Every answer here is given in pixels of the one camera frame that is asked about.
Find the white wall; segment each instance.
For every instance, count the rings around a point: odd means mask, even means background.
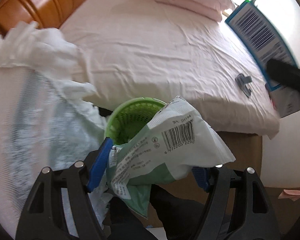
[[[257,0],[300,66],[300,7],[295,0]],[[272,140],[263,138],[261,179],[267,187],[300,187],[300,111],[284,117]]]

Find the white cloth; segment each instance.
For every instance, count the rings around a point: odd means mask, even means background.
[[[95,85],[89,100],[99,107],[181,96],[215,131],[279,130],[259,68],[225,23],[154,0],[87,0],[61,31],[87,52],[73,80]],[[250,98],[234,80],[239,73],[252,78]]]
[[[99,148],[105,118],[81,100],[93,85],[68,80],[81,62],[77,46],[57,29],[19,23],[0,37],[0,223],[15,237],[26,198],[41,169],[68,168]],[[90,195],[102,223],[111,195],[105,179]],[[65,201],[69,232],[76,235]]]

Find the plastic bag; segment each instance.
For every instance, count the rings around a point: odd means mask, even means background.
[[[107,179],[117,196],[147,217],[151,184],[184,178],[193,166],[213,167],[234,160],[199,112],[176,97],[129,143],[113,147]]]
[[[85,159],[99,148],[106,126],[98,108],[82,100],[95,87],[69,80],[82,61],[78,47],[60,30],[36,26],[20,22],[0,36],[0,224],[13,238],[41,169]],[[104,193],[106,179],[102,183],[90,194],[100,224],[111,198]],[[69,203],[64,209],[76,235]]]

